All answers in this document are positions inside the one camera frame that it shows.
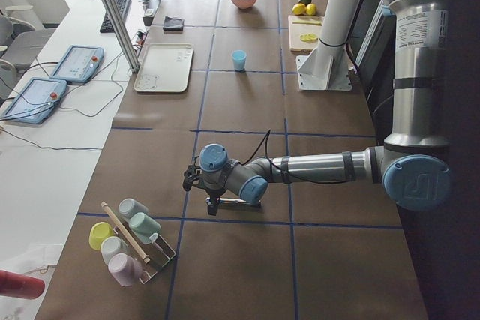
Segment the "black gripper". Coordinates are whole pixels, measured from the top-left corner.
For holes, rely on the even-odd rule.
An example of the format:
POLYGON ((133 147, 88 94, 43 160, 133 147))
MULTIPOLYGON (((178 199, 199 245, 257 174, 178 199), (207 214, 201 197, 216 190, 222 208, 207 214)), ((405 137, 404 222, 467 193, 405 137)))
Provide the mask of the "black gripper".
POLYGON ((209 197, 206 199, 207 204, 207 213, 211 216, 216 216, 218 212, 218 206, 220 203, 220 197, 225 194, 225 189, 208 185, 204 179, 201 172, 200 166, 197 165, 198 157, 192 159, 192 163, 187 167, 184 172, 184 180, 182 186, 184 191, 190 192, 192 187, 204 190, 209 194, 209 197))

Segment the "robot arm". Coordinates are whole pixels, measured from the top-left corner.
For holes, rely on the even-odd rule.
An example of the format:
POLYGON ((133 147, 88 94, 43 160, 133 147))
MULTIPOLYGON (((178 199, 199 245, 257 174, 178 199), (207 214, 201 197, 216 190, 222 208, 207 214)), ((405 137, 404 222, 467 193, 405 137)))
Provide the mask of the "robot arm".
POLYGON ((297 157, 259 157, 240 163, 219 144, 205 146, 184 172, 183 188, 207 192, 208 213, 225 192, 240 205, 257 206, 270 183, 342 184, 369 179, 397 205, 426 211, 449 197, 452 173, 440 114, 445 80, 448 8, 452 0, 386 0, 396 19, 393 118, 381 146, 297 157))

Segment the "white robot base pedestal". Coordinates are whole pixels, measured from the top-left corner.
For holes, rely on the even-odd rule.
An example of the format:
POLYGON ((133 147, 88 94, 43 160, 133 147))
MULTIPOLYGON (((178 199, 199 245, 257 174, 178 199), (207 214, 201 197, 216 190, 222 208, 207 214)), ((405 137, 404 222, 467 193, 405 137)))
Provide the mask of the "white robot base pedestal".
POLYGON ((351 91, 345 45, 360 0, 328 0, 319 40, 308 56, 297 56, 301 91, 351 91))

